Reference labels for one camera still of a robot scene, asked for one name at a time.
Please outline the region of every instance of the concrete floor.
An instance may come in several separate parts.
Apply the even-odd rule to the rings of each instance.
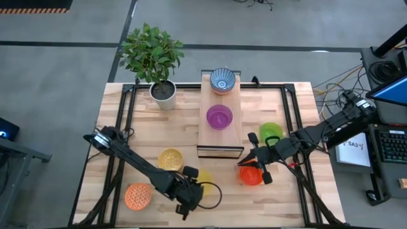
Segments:
[[[119,42],[130,2],[75,0],[65,15],[0,15],[0,41]],[[379,45],[407,21],[403,0],[273,2],[270,12],[267,5],[247,8],[232,0],[139,0],[130,30],[147,22],[186,44],[362,48]],[[53,155],[48,165],[32,165],[13,220],[30,228],[67,224],[88,150],[82,135],[95,125],[115,51],[0,46],[0,96],[9,98],[0,101],[0,116],[21,127],[21,144]],[[316,85],[361,63],[358,53],[184,52],[174,81],[198,81],[202,69],[228,67],[242,71],[244,81],[256,75]],[[134,74],[118,69],[116,82],[133,80]],[[362,83],[368,88],[366,78]],[[371,207],[363,192],[370,189],[368,177],[337,163],[333,168],[348,223],[405,227],[407,200]]]

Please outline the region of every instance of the green bowl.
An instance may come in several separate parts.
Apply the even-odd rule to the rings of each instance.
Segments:
[[[260,126],[260,139],[261,142],[265,142],[267,137],[277,136],[280,139],[282,138],[282,129],[276,123],[264,123]],[[277,142],[276,139],[268,140],[268,144],[273,146]]]

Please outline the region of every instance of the purple bowl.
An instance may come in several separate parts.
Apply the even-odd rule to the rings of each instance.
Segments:
[[[215,105],[206,112],[206,119],[210,127],[215,130],[223,130],[231,123],[233,114],[227,106]]]

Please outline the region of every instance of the black keyboard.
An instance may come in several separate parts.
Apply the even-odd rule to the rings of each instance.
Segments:
[[[407,134],[379,132],[384,162],[407,163]]]

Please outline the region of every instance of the white flower pot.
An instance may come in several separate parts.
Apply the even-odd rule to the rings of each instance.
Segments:
[[[156,85],[156,83],[153,83],[153,84],[151,85],[151,87],[150,87],[150,90],[149,90],[151,98],[154,99],[154,101],[158,104],[158,106],[159,106],[162,110],[166,110],[166,111],[167,111],[167,110],[174,109],[174,108],[176,107],[176,93],[177,93],[177,87],[176,87],[176,85],[174,84],[174,82],[172,82],[172,81],[170,81],[170,80],[167,80],[167,81],[170,82],[170,83],[172,83],[173,86],[174,86],[174,88],[175,88],[174,93],[173,93],[172,96],[169,97],[168,99],[159,100],[159,99],[156,99],[156,98],[153,97],[153,94],[151,93],[151,90],[152,90],[152,88],[154,87],[154,85]]]

